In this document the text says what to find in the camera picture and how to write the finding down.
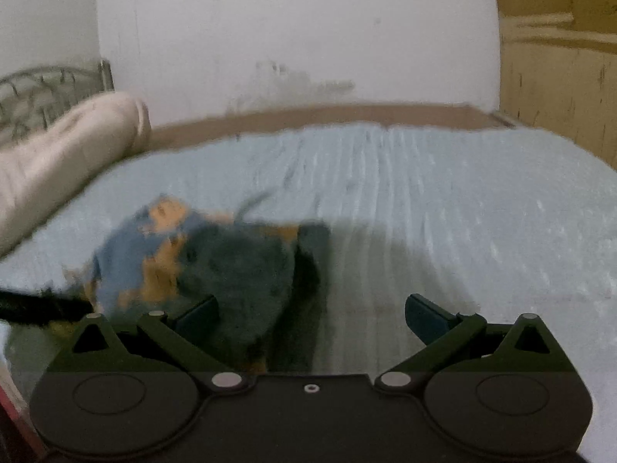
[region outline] metal bed headboard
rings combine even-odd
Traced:
[[[0,78],[0,147],[46,130],[82,100],[113,91],[109,62],[92,69],[39,66]]]

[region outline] circular pad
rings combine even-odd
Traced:
[[[451,437],[485,454],[516,458],[580,443],[592,405],[575,372],[465,370],[473,365],[451,366],[425,389],[428,412]]]
[[[525,416],[548,403],[548,391],[531,378],[502,374],[486,378],[477,385],[477,398],[488,409],[507,416]]]
[[[76,455],[123,456],[158,445],[190,421],[199,395],[189,375],[135,356],[122,369],[45,374],[30,402],[41,437]]]
[[[91,414],[130,411],[146,396],[146,385],[126,374],[100,374],[75,388],[73,400]]]

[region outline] wrinkled sheet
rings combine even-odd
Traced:
[[[332,289],[315,371],[375,376],[421,343],[419,292],[452,312],[544,318],[592,392],[582,445],[617,454],[617,174],[557,135],[370,124],[223,140],[150,154],[98,177],[0,262],[3,286],[63,284],[129,215],[161,193],[248,220],[332,229]]]

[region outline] black cable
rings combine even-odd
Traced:
[[[0,320],[11,324],[46,326],[53,321],[77,322],[93,313],[92,303],[51,291],[40,294],[0,289]]]

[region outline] white wall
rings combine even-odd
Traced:
[[[0,0],[0,76],[98,55],[96,0]]]
[[[329,101],[495,109],[496,0],[98,0],[115,85],[166,123]]]

